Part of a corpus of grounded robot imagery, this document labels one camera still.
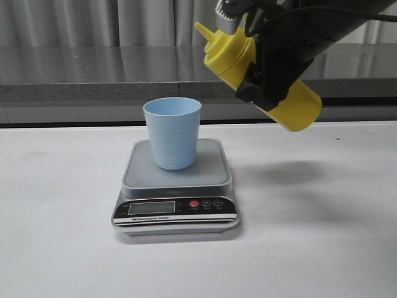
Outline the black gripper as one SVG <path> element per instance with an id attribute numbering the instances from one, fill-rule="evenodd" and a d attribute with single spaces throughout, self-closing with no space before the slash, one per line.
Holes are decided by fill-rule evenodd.
<path id="1" fill-rule="evenodd" d="M 341 39 L 343 1 L 219 1 L 218 15 L 237 23 L 256 41 L 251 62 L 235 95 L 271 111 L 314 57 Z"/>

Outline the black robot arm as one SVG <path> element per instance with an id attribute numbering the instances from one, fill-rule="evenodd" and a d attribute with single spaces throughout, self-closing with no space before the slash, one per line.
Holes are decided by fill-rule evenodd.
<path id="1" fill-rule="evenodd" d="M 246 17 L 256 60 L 236 96 L 269 111 L 287 97 L 314 58 L 367 20 L 396 22 L 382 12 L 392 1 L 221 1 L 225 17 Z"/>

